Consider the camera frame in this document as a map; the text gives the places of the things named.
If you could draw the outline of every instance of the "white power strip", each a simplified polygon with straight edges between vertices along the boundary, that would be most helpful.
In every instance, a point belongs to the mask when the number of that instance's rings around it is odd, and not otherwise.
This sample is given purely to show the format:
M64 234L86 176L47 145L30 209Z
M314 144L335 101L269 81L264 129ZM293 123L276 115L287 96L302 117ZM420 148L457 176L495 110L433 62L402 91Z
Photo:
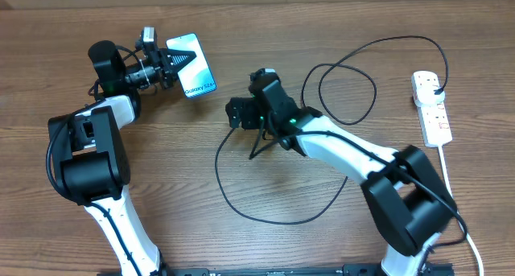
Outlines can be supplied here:
M411 77L411 84L413 85L413 99L417 106L424 143L427 147L438 147L440 162L442 163L443 179L449 194L452 196L451 183L449 182L447 166L445 164L445 158L443 157L443 145L452 140L449 119L447 118L447 112L443 105L445 95L435 95L434 90L438 89L440 84L438 76L433 72L415 72ZM479 275L483 276L483 260L470 234L467 235L467 241L476 256Z

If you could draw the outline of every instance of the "white smartphone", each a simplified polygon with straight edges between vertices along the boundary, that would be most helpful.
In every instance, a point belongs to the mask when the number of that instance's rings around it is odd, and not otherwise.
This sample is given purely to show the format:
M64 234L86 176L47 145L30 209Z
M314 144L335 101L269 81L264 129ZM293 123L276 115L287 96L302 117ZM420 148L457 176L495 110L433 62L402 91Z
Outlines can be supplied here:
M215 78L212 76L199 39L196 34L187 34L167 41L169 49L194 51L196 58L178 72L180 84L186 97L195 97L216 90Z

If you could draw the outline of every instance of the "wooden tabletop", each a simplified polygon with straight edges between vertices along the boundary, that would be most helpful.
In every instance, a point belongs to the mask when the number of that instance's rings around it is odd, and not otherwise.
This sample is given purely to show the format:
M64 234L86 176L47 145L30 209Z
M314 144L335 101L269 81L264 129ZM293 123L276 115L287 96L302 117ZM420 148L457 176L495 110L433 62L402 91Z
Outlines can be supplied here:
M133 47L144 26L159 45L195 32L218 89L187 100L180 87L142 97L142 116L122 130L130 159L130 193L150 239L174 267L213 269L340 266L379 262L386 243L352 181L319 219L297 226L246 220L224 202L213 160L229 131L225 104L247 97L249 73L275 68L290 96L311 67L334 63L369 41L425 35L449 60L447 112L454 141L445 146L449 176L487 275L515 267L515 4L355 2L272 6L173 6L91 10L0 11L0 274L95 275L118 262L95 221L60 198L43 158L47 120L91 103L96 79L87 56L103 39ZM406 39L370 47L348 62L377 82L377 103L346 130L397 149L424 147L411 97L418 70L444 74L438 50ZM322 109L315 72L306 102ZM357 119L372 87L336 70L323 94L344 120ZM269 220L302 220L334 196L343 175L276 147L249 161L256 131L237 130L220 155L228 197L243 212ZM443 239L459 237L453 222ZM433 262L476 273L466 244L438 249Z

